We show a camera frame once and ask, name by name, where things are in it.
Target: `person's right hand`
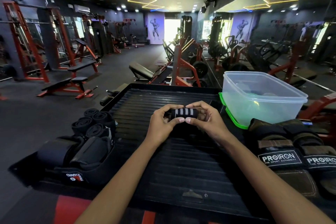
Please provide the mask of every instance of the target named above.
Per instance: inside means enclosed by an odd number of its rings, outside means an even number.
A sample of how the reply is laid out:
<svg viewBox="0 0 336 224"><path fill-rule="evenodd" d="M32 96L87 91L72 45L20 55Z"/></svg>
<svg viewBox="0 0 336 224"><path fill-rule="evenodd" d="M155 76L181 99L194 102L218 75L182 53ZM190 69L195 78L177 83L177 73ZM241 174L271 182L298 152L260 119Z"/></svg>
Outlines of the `person's right hand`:
<svg viewBox="0 0 336 224"><path fill-rule="evenodd" d="M199 112L199 117L198 119L188 117L185 122L203 129L215 141L237 140L225 126L217 109L203 101L189 104L186 108L196 108Z"/></svg>

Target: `red and white logo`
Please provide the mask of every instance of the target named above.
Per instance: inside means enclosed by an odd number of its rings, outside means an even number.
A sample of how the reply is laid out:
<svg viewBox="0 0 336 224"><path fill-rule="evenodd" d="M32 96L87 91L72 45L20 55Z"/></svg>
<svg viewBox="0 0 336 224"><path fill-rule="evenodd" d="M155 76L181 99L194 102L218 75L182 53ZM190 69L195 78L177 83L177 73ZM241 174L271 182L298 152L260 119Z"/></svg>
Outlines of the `red and white logo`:
<svg viewBox="0 0 336 224"><path fill-rule="evenodd" d="M72 181L79 181L79 182L84 181L81 174L77 173L77 174L66 174L66 175L70 177L70 180Z"/></svg>

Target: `plastic container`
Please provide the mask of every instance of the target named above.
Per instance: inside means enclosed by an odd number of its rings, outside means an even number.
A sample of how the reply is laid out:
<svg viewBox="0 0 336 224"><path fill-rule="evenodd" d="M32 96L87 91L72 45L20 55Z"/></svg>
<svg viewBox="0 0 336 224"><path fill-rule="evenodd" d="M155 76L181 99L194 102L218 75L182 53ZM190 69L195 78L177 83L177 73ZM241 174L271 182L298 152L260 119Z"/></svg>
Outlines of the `plastic container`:
<svg viewBox="0 0 336 224"><path fill-rule="evenodd" d="M295 119L308 95L262 72L224 73L222 96L233 117L248 126L256 118L269 123Z"/></svg>

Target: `forearm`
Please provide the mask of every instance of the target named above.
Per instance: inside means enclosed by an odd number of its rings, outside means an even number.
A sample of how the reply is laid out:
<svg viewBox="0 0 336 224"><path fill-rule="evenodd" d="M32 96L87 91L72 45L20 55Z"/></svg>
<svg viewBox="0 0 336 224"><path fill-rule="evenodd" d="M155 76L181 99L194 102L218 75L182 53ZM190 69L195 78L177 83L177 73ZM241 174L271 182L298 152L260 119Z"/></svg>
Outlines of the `forearm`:
<svg viewBox="0 0 336 224"><path fill-rule="evenodd" d="M95 197L75 224L117 224L157 146L145 140Z"/></svg>
<svg viewBox="0 0 336 224"><path fill-rule="evenodd" d="M237 163L267 206L276 223L334 223L319 208L288 185L234 136L220 144Z"/></svg>

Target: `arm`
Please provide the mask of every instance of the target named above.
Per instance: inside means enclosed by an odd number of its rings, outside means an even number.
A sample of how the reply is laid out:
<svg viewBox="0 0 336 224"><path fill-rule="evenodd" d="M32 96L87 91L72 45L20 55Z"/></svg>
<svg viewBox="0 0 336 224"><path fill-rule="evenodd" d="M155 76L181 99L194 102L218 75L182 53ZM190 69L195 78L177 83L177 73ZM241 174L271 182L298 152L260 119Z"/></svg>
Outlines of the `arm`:
<svg viewBox="0 0 336 224"><path fill-rule="evenodd" d="M167 122L163 118L164 113L169 109L179 108L183 106L168 104L154 112L143 143L79 216L75 224L119 223L148 161L161 143L167 139L174 126L184 122L184 118L175 118Z"/></svg>
<svg viewBox="0 0 336 224"><path fill-rule="evenodd" d="M200 120L186 118L185 121L205 130L210 137L225 148L265 203L276 223L334 223L233 136L215 108L203 101L186 107L197 108L200 112Z"/></svg>

